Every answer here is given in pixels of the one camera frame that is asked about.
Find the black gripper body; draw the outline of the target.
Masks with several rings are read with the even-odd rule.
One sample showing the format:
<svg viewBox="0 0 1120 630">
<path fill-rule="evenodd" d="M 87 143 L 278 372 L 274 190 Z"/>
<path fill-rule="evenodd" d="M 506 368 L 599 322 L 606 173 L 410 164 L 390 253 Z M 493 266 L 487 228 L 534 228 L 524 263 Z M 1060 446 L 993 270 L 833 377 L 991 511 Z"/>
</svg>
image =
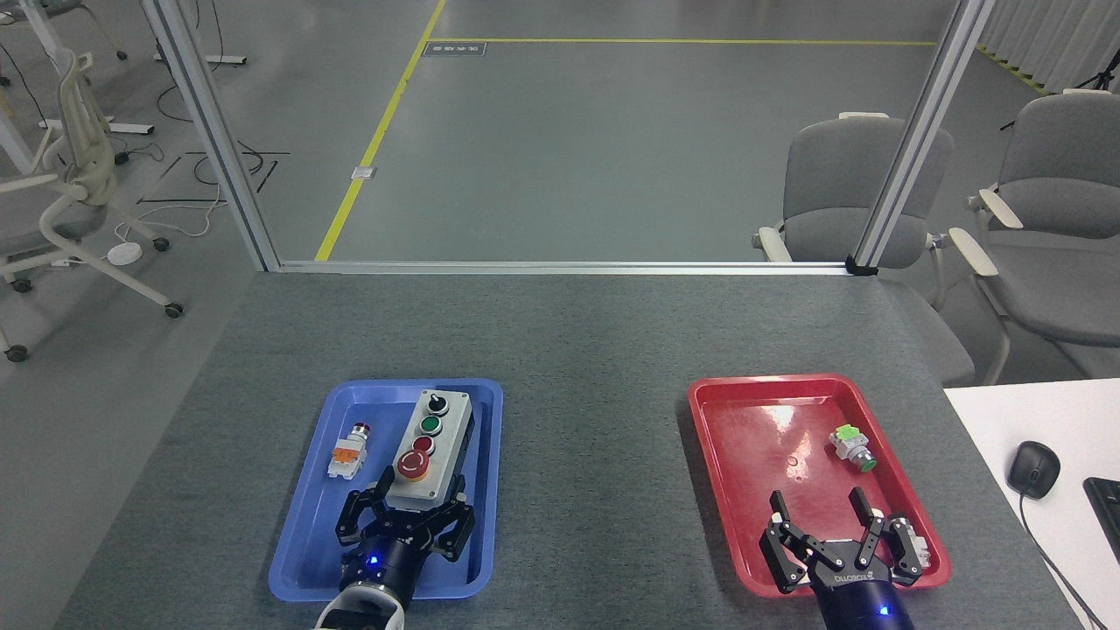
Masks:
<svg viewBox="0 0 1120 630">
<path fill-rule="evenodd" d="M 356 517 L 339 518 L 340 545 L 353 545 L 340 556 L 339 589 L 356 584 L 388 587 L 407 606 L 416 582 L 431 554 L 435 532 L 428 517 L 376 517 L 364 529 Z"/>
<path fill-rule="evenodd" d="M 860 567 L 860 545 L 827 548 L 843 559 L 843 567 L 832 569 L 815 554 L 808 560 L 808 577 L 828 629 L 913 629 L 887 563 L 872 555 L 868 565 Z"/>
</svg>

